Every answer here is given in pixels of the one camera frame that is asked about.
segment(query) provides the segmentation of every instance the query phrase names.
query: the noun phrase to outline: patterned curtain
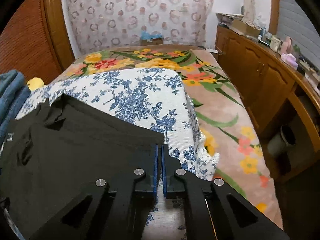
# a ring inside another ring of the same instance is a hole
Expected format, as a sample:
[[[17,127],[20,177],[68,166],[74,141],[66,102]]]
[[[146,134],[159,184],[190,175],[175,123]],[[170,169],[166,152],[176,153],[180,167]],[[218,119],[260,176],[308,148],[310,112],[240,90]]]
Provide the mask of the patterned curtain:
[[[142,31],[165,43],[202,45],[213,0],[67,0],[73,33],[82,54],[137,46]]]

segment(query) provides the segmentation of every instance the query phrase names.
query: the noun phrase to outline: wooden furniture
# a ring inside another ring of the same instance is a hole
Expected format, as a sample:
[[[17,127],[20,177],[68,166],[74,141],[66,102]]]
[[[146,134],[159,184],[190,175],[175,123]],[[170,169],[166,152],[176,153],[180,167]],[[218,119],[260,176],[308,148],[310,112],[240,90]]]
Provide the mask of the wooden furniture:
[[[274,177],[286,181],[315,163],[320,151],[320,97],[306,78],[271,49],[221,26],[217,29],[216,47],[222,51],[217,61],[237,87],[263,146],[296,115],[306,128],[314,156],[288,174]]]
[[[50,83],[74,61],[61,0],[25,0],[0,35],[0,73]]]
[[[65,70],[74,62],[75,57],[64,22],[61,0],[44,0],[44,12],[54,52]]]
[[[272,34],[277,34],[278,22],[279,22],[279,0],[271,0],[271,14],[270,14],[270,24],[269,32]]]

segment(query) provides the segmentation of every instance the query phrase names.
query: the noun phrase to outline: blue floral fabric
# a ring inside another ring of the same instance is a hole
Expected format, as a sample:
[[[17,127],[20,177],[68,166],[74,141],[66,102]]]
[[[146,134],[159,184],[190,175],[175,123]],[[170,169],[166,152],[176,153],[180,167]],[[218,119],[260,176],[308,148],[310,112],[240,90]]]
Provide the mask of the blue floral fabric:
[[[193,103],[175,71],[127,69],[52,83],[31,93],[17,119],[47,98],[53,102],[63,93],[129,123],[164,133],[170,155],[180,160],[182,168],[200,178],[212,179],[219,156],[214,156],[208,163],[198,157],[199,152],[205,151],[204,136]],[[162,238],[182,239],[185,237],[184,224],[182,205],[163,198],[160,182],[157,201],[148,216],[143,238],[153,237],[161,225],[162,229],[166,228],[159,231]]]

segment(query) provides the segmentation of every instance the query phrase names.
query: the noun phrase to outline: black shirt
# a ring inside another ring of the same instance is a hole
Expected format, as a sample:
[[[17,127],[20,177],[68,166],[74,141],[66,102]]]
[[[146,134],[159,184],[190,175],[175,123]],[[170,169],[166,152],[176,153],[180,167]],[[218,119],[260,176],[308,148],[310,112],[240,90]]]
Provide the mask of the black shirt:
[[[48,100],[12,120],[0,159],[0,196],[25,238],[62,209],[82,188],[141,168],[164,135],[105,114],[70,96]]]

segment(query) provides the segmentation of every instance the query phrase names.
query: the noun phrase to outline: wooden wardrobe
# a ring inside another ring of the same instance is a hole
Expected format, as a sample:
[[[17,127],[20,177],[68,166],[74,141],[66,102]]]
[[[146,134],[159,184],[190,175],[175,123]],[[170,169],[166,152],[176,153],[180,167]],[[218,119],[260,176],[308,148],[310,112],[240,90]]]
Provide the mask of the wooden wardrobe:
[[[50,83],[74,61],[61,0],[25,0],[0,35],[0,73]]]

